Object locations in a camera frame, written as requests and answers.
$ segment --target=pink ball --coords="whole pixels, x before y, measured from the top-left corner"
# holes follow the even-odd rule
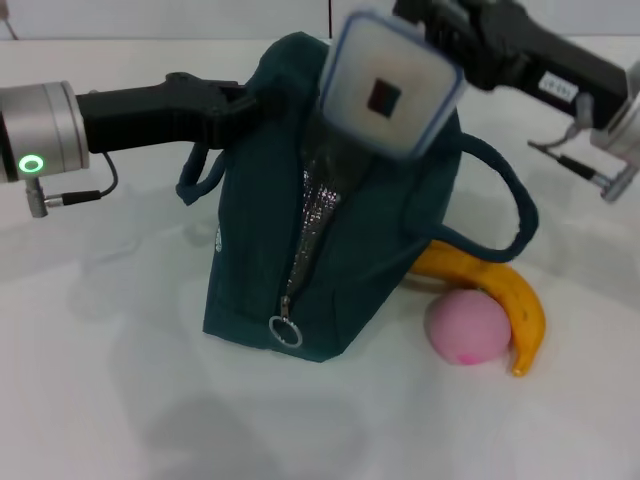
[[[425,321],[433,348],[454,365],[477,365],[503,354],[511,324],[503,308],[477,290],[455,290],[437,301]]]

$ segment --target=green indicator light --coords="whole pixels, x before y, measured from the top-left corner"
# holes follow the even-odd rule
[[[26,155],[18,163],[24,173],[37,173],[44,167],[44,160],[37,155]]]

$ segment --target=white table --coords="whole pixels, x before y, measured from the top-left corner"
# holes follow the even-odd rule
[[[640,38],[581,43],[629,65]],[[77,92],[171,71],[246,80],[269,42],[0,44],[0,85]],[[640,478],[640,188],[615,206],[526,147],[567,119],[517,93],[470,91],[463,127],[513,162],[541,212],[515,263],[548,337],[524,379],[507,359],[445,365],[422,333],[432,299],[398,289],[341,358],[317,365],[201,331],[215,194],[175,196],[188,145],[114,154],[113,197],[32,220],[0,188],[0,476],[63,480]],[[573,153],[597,157],[585,144]],[[612,170],[619,164],[596,158]],[[90,171],[48,191],[107,185]],[[499,181],[466,159],[447,223],[492,245],[515,229]]]

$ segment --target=banana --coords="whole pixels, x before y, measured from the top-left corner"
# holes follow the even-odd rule
[[[544,338],[546,321],[538,296],[518,272],[508,265],[485,262],[434,241],[416,260],[410,273],[471,285],[493,297],[511,322],[516,350],[511,373],[516,377],[527,374]]]

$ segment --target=teal bag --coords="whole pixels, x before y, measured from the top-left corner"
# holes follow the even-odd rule
[[[288,305],[288,321],[276,325],[272,318],[279,318],[300,231],[301,137],[326,55],[324,43],[304,34],[269,48],[247,88],[280,89],[286,113],[223,151],[201,183],[208,149],[196,145],[177,186],[191,204],[224,175],[204,331],[318,362],[348,347],[432,240],[508,262],[538,227],[535,204],[509,164],[490,145],[463,134],[454,113],[420,161],[374,157],[323,232],[313,268]],[[520,228],[504,250],[442,225],[462,152],[494,169],[513,194]]]

